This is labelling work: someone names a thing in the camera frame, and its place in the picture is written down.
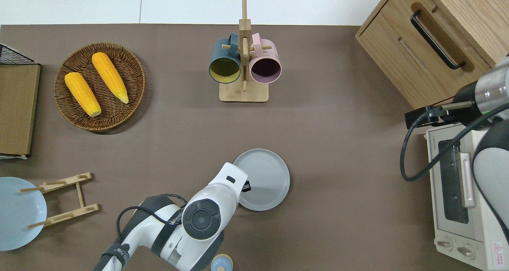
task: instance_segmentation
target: mug handle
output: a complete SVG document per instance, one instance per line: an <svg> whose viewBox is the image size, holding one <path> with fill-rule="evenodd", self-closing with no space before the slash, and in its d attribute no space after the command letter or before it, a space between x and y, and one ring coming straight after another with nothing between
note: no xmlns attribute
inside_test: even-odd
<svg viewBox="0 0 509 271"><path fill-rule="evenodd" d="M239 36L237 34L231 33L228 38L228 43L228 56L234 58L237 54L237 48L239 47Z"/></svg>
<svg viewBox="0 0 509 271"><path fill-rule="evenodd" d="M253 48L254 48L254 54L256 57L262 57L263 51L262 51L262 41L260 40L260 33L253 34Z"/></svg>

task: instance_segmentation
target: toaster oven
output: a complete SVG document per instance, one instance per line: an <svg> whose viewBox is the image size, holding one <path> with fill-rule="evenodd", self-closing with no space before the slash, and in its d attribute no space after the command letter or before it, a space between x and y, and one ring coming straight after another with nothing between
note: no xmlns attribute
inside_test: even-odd
<svg viewBox="0 0 509 271"><path fill-rule="evenodd" d="M465 126L427 130L429 160ZM472 177L470 161L485 131L471 131L430 171L436 249L476 268L509 270L509 246Z"/></svg>

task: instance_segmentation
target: wooden mug rack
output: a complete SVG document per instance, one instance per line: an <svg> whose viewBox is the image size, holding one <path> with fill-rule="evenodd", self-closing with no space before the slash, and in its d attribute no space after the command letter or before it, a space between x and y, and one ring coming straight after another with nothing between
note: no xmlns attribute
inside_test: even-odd
<svg viewBox="0 0 509 271"><path fill-rule="evenodd" d="M247 0L242 0L242 19L239 20L240 79L220 84L220 100L223 102L255 102L269 100L269 85L254 81L249 76L249 51L251 47L251 19L247 18Z"/></svg>

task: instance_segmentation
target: black drawer handle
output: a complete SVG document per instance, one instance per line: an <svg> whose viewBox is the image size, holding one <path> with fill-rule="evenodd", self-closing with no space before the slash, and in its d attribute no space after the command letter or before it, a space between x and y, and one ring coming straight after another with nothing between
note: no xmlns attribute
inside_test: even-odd
<svg viewBox="0 0 509 271"><path fill-rule="evenodd" d="M419 14L420 10L417 10L410 18L410 22L412 23L414 28L419 32L419 34L426 40L427 44L431 46L431 48L437 53L437 55L451 70L457 70L458 68L464 66L465 65L464 61L460 64L453 63L453 61L445 54L442 48L438 46L438 43L431 37L431 35L428 34L428 32L426 32L426 29L417 20L417 16Z"/></svg>

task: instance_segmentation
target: oven door handle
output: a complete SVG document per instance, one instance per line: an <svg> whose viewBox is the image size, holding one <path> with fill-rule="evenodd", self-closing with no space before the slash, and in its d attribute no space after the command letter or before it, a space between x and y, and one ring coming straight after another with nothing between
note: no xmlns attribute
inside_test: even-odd
<svg viewBox="0 0 509 271"><path fill-rule="evenodd" d="M460 189L463 207L476 206L469 153L460 153Z"/></svg>

